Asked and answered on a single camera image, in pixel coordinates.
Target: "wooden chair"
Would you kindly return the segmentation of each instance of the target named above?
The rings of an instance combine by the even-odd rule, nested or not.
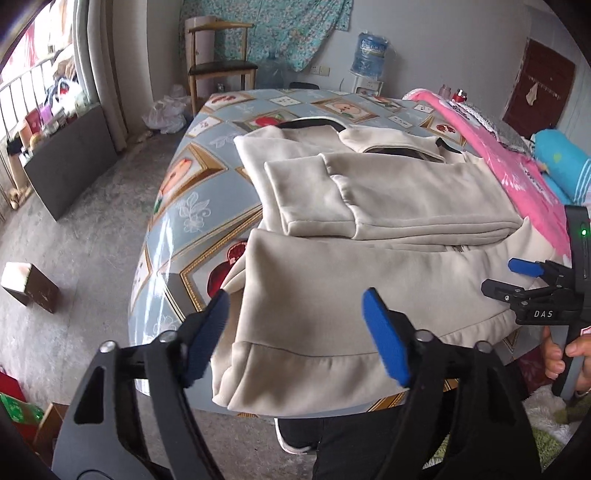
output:
[[[195,65],[195,54],[193,54],[193,64],[189,68],[189,88],[191,89],[191,105],[193,107],[193,116],[197,115],[197,80],[208,79],[215,77],[228,77],[230,75],[240,75],[240,88],[244,90],[245,87],[245,76],[248,75],[248,88],[249,90],[255,87],[255,76],[258,66],[256,63],[246,61],[246,41],[248,39],[248,29],[254,27],[252,23],[240,23],[240,22],[226,22],[218,20],[216,22],[210,22],[205,25],[191,28],[189,33],[191,34],[191,51],[197,53],[197,47],[195,45],[195,33],[203,30],[230,30],[232,28],[243,28],[242,32],[242,60],[222,60],[222,61],[210,61],[208,63],[201,63]]]

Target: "teal floral cloth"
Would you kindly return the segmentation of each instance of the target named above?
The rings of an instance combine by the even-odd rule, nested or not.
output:
[[[353,0],[184,0],[181,7],[181,54],[184,57],[184,23],[191,17],[214,15],[220,19],[254,23],[249,30],[248,60],[267,58],[271,49],[300,72],[309,64],[333,30],[348,30]],[[216,34],[219,59],[240,56],[241,30]]]

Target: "gray curtain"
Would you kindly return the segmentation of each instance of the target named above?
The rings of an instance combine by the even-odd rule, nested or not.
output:
[[[109,54],[108,0],[77,0],[74,20],[76,71],[91,102],[99,101],[117,151],[126,146],[128,131],[119,106],[113,63]]]

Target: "brown door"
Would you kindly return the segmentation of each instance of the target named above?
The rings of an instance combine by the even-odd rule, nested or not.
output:
[[[574,69],[573,62],[530,39],[503,120],[525,138],[554,128],[569,98]]]

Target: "wooden stool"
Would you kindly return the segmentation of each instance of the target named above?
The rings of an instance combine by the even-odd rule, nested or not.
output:
[[[33,264],[7,262],[1,284],[23,305],[32,300],[50,313],[56,311],[60,289]]]

